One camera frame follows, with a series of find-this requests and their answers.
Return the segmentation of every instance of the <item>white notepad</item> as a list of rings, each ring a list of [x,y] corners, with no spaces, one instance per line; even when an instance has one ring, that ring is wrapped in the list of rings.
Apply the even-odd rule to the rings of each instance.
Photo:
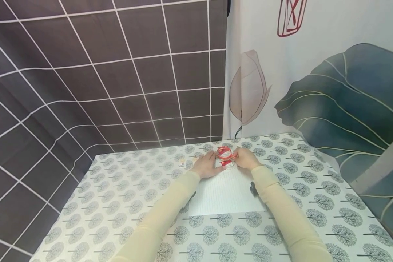
[[[250,192],[251,181],[250,172],[240,168],[203,179],[189,201],[189,216],[266,210],[261,199]]]

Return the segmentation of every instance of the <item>grid pattern backdrop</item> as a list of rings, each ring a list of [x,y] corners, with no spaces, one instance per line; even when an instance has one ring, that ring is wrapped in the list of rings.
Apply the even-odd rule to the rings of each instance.
[[[225,0],[0,0],[0,261],[96,154],[221,140]]]

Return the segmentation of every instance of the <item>beige sleeve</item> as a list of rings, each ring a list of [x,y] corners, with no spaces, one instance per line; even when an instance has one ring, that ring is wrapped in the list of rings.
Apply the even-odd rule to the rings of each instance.
[[[170,185],[111,262],[154,262],[166,232],[194,194],[199,180],[196,173],[188,171]]]
[[[256,190],[273,213],[288,246],[292,262],[332,262],[309,219],[265,166],[252,170]]]

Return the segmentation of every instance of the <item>table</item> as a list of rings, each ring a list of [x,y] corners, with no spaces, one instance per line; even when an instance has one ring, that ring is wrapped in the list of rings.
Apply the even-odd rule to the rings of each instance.
[[[97,155],[31,261],[110,261],[169,185],[192,168],[193,158],[219,146],[249,148],[276,173],[335,262],[393,261],[389,234],[320,153],[295,133]],[[194,217],[187,212],[188,204],[172,223],[156,261],[290,261],[268,211]]]

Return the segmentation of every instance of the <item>fabric backdrop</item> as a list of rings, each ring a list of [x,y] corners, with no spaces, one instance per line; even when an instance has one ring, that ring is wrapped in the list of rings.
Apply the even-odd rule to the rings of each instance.
[[[295,131],[393,233],[393,0],[234,0],[223,138]]]
[[[0,261],[96,154],[221,140],[225,0],[0,0]]]

